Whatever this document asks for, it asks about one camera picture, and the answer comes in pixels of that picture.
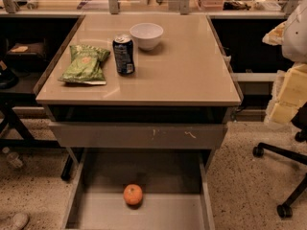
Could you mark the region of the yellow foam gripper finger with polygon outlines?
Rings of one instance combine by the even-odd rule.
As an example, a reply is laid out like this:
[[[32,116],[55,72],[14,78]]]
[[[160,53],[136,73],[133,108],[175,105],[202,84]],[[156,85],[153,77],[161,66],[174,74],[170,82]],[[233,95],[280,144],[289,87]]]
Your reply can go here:
[[[288,124],[298,112],[295,106],[270,102],[268,105],[269,120],[278,124]]]
[[[295,63],[286,72],[277,100],[296,107],[303,107],[307,103],[306,63]]]

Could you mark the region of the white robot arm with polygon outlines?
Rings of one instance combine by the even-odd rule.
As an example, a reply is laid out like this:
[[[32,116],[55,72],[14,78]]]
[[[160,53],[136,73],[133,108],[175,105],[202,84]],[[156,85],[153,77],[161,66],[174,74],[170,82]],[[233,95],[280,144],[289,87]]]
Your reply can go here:
[[[307,0],[300,1],[288,19],[265,34],[262,41],[280,45],[282,56],[294,63],[286,72],[277,71],[266,109],[269,124],[288,124],[307,103]]]

